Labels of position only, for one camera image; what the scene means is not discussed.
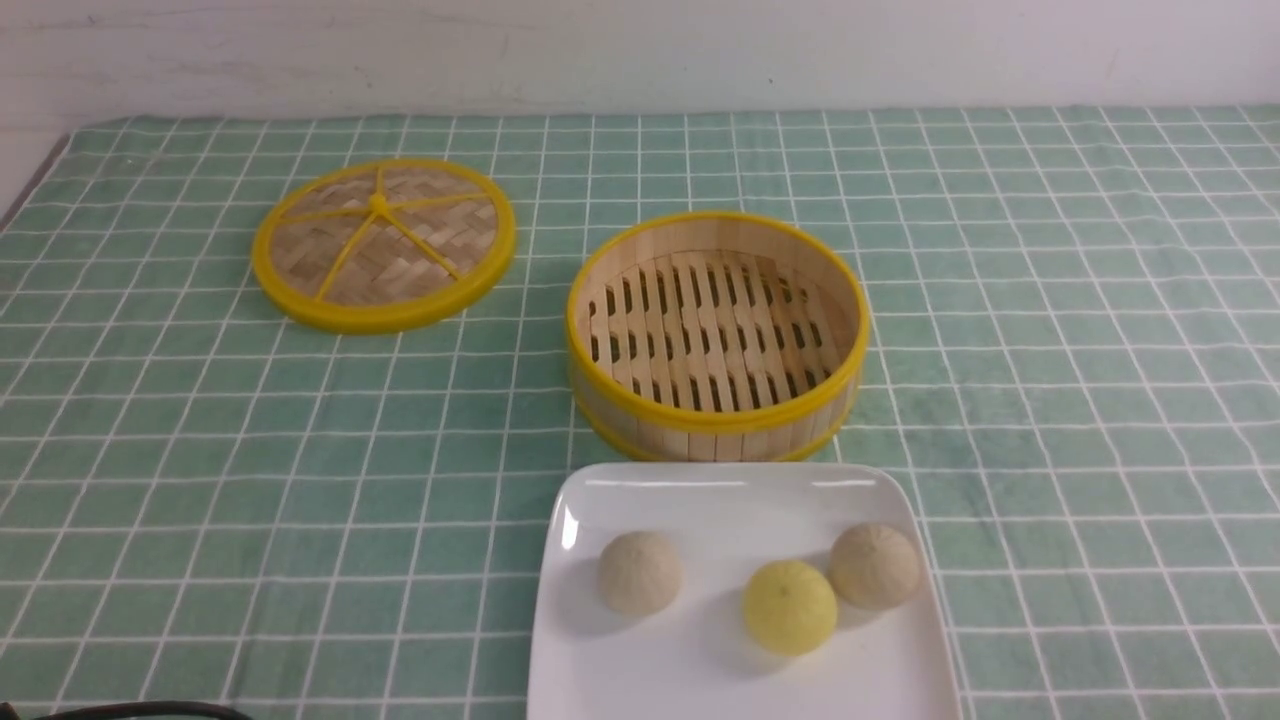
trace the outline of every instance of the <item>black cable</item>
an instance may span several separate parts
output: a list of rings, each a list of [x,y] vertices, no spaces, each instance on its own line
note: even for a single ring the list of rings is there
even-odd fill
[[[221,705],[207,702],[151,701],[122,702],[119,705],[99,705],[79,707],[65,712],[55,712],[35,720],[128,720],[129,717],[211,717],[212,720],[253,720],[248,715]]]

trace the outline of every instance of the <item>yellow rim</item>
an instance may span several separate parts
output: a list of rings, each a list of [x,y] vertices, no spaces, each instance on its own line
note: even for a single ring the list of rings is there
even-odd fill
[[[298,219],[284,219],[284,214],[288,213],[302,196],[312,190],[349,176],[357,176],[372,170],[378,173],[380,183],[381,170],[387,168],[425,168],[443,170],[475,183],[484,192],[484,197],[493,202],[494,210],[498,215],[493,247],[489,250],[489,254],[485,255],[480,264],[476,265],[470,273],[461,277],[454,272],[451,264],[443,263],[444,269],[451,275],[457,278],[457,282],[425,297],[407,302],[397,302],[394,305],[348,307],[324,302],[293,290],[293,287],[280,278],[280,275],[275,272],[275,265],[271,263],[271,236],[275,232],[275,228],[283,222],[296,222]],[[421,204],[425,202],[425,200],[411,202]],[[375,208],[371,208],[367,211],[372,213],[375,210]],[[351,213],[347,210],[338,210],[330,214]],[[361,231],[356,231],[352,234],[352,240],[358,237]],[[353,243],[348,242],[347,249],[352,245]],[[253,238],[252,261],[253,274],[257,275],[257,282],[262,286],[262,291],[271,299],[271,302],[275,302],[275,305],[285,315],[289,315],[294,320],[335,333],[389,333],[429,325],[457,314],[467,305],[479,300],[484,293],[489,292],[489,290],[493,288],[499,279],[502,279],[502,275],[511,265],[511,259],[515,254],[516,214],[511,209],[511,202],[507,201],[507,196],[503,195],[502,188],[499,188],[488,177],[462,165],[445,163],[443,160],[408,158],[379,160],[376,163],[343,168],[338,172],[316,178],[291,192],[271,210],[270,214],[268,214],[266,219],[262,220],[262,224],[259,225],[257,234]],[[439,261],[439,258],[435,258],[433,252],[428,252],[428,255],[431,255],[436,259],[436,261]]]
[[[854,348],[840,364],[840,366],[836,368],[836,372],[832,373],[826,380],[818,383],[818,387],[810,389],[800,397],[794,397],[772,407],[728,413],[700,413],[696,410],[671,407],[641,397],[614,382],[613,378],[605,375],[604,372],[591,361],[591,356],[586,351],[588,345],[577,332],[576,323],[573,323],[573,309],[577,307],[577,296],[582,291],[582,283],[586,281],[586,275],[591,272],[591,268],[600,260],[600,258],[613,250],[613,247],[626,242],[637,233],[669,223],[708,218],[748,220],[785,232],[795,240],[813,247],[822,254],[827,261],[835,264],[840,269],[845,281],[854,290],[854,297],[858,300],[858,337],[854,338]],[[858,278],[854,277],[854,273],[849,269],[849,265],[846,265],[844,260],[841,260],[826,245],[809,233],[772,218],[749,215],[745,213],[707,211],[668,215],[666,218],[640,223],[639,225],[635,225],[634,228],[605,242],[603,247],[591,254],[591,256],[586,260],[586,264],[582,265],[582,269],[573,279],[573,287],[571,287],[568,292],[568,307],[564,313],[564,325],[566,333],[568,334],[568,347],[572,354],[573,363],[582,369],[582,374],[586,377],[588,382],[591,383],[591,387],[605,396],[611,402],[621,405],[627,413],[640,418],[641,420],[678,430],[741,433],[756,432],[787,424],[809,413],[813,413],[836,397],[836,395],[838,395],[841,389],[844,389],[845,386],[852,380],[858,369],[863,364],[863,357],[867,355],[867,345],[870,340],[872,319],[870,313],[867,309],[867,296],[863,293],[863,287],[858,282]]]
[[[652,452],[640,450],[639,447],[636,447],[636,446],[628,443],[627,441],[622,439],[622,437],[618,436],[617,433],[614,433],[608,425],[600,423],[595,418],[595,415],[586,407],[586,405],[584,405],[581,401],[577,400],[576,396],[573,397],[573,404],[577,406],[577,411],[582,414],[582,418],[586,420],[586,424],[591,425],[591,429],[595,430],[595,434],[600,436],[600,439],[603,439],[605,443],[609,445],[609,447],[612,447],[613,450],[617,450],[622,455],[626,455],[627,457],[630,457],[632,460],[643,460],[645,462],[669,462],[672,460],[671,457],[663,457],[663,456],[659,456],[659,455],[654,455]],[[786,455],[783,455],[781,457],[771,459],[771,460],[768,460],[768,462],[795,462],[796,460],[804,460],[805,457],[809,457],[814,452],[818,452],[819,450],[823,448],[824,445],[827,445],[828,442],[831,442],[831,438],[836,437],[836,433],[840,432],[840,428],[845,423],[845,418],[849,415],[849,411],[852,410],[852,409],[854,409],[854,402],[852,402],[852,400],[850,400],[849,405],[845,406],[845,410],[836,418],[836,421],[832,423],[831,427],[827,428],[827,430],[824,433],[822,433],[822,436],[819,436],[817,439],[814,439],[809,445],[806,445],[806,446],[804,446],[804,447],[801,447],[799,450],[792,450],[791,452],[788,452],[788,454],[786,454]]]

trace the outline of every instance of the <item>steamer basket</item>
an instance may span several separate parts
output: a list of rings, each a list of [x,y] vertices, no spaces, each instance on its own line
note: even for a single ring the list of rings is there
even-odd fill
[[[790,225],[736,213],[611,240],[568,296],[579,409],[640,460],[797,460],[840,429],[870,336],[849,268]]]

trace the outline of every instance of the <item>bamboo steamer lid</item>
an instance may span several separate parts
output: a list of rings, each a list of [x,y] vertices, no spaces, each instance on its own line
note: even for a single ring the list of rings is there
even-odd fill
[[[493,181],[429,159],[324,176],[285,197],[253,242],[253,273],[287,315],[340,333],[399,332],[461,311],[515,255]]]

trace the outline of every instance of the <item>white plate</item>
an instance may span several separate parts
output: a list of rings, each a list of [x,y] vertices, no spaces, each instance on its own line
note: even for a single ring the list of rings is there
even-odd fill
[[[878,616],[841,605],[836,635],[791,661],[742,629],[740,591],[771,560],[826,569],[847,527],[887,523],[920,546],[892,478],[828,464],[611,464],[561,488],[534,618],[529,720],[960,717],[933,582]],[[628,530],[680,548],[685,585],[640,621],[595,593],[595,562]]]

